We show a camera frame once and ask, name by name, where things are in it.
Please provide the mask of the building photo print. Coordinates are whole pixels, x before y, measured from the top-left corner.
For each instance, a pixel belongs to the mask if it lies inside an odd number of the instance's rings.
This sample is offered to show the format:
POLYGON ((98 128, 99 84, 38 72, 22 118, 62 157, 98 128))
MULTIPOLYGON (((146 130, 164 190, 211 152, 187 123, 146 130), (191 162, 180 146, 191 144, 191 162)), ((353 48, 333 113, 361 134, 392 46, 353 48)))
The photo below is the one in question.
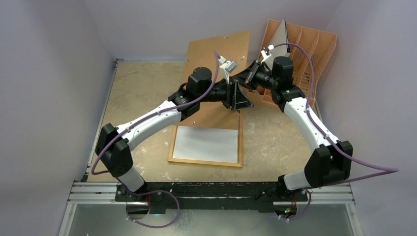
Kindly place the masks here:
POLYGON ((238 130, 178 126, 172 160, 239 163, 238 130))

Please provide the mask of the yellow wooden picture frame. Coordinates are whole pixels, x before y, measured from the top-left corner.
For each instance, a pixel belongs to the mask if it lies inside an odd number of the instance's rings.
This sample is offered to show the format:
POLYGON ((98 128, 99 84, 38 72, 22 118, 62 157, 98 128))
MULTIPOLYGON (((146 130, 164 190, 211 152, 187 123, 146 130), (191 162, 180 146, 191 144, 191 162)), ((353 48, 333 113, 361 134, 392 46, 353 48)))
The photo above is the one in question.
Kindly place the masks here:
POLYGON ((239 114, 238 116, 238 153, 239 153, 239 163, 238 164, 228 164, 228 163, 215 163, 215 162, 199 162, 199 161, 175 161, 172 160, 172 148, 174 146, 174 138, 175 138, 175 131, 177 129, 178 125, 174 126, 173 129, 173 137, 172 137, 172 143, 170 146, 169 156, 168 156, 168 162, 169 163, 181 163, 181 164, 193 164, 193 165, 206 165, 206 166, 220 166, 220 167, 232 167, 232 168, 242 168, 243 167, 243 114, 239 114))

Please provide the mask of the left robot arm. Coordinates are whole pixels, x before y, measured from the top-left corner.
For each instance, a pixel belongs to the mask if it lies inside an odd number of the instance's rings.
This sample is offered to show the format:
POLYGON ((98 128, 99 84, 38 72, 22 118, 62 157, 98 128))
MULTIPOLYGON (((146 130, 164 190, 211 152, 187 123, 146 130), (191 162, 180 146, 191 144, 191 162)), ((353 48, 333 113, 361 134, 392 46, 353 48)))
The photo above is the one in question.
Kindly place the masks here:
POLYGON ((197 113, 202 102, 221 102, 232 111, 254 106, 241 91, 240 79, 230 77, 214 83, 216 77, 208 68, 197 67, 187 82, 154 110, 123 125, 108 123, 101 128, 95 147, 97 160, 128 189, 134 201, 141 201, 147 194, 146 182, 134 168, 131 154, 140 143, 197 113))

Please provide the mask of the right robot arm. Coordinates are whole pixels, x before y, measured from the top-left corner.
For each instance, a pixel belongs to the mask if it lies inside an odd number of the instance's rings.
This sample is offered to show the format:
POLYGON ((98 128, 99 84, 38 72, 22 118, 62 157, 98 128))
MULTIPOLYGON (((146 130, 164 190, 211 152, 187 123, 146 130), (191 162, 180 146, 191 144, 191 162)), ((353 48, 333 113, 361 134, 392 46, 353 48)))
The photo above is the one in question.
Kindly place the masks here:
POLYGON ((276 193, 282 200, 290 199, 297 190, 338 184, 347 180, 353 154, 348 141, 340 141, 310 110, 302 90, 293 84, 293 62, 284 56, 276 57, 271 69, 258 61, 244 71, 232 76, 232 80, 247 89, 262 87, 271 92, 279 109, 298 127, 311 150, 311 156, 303 170, 278 178, 276 193))

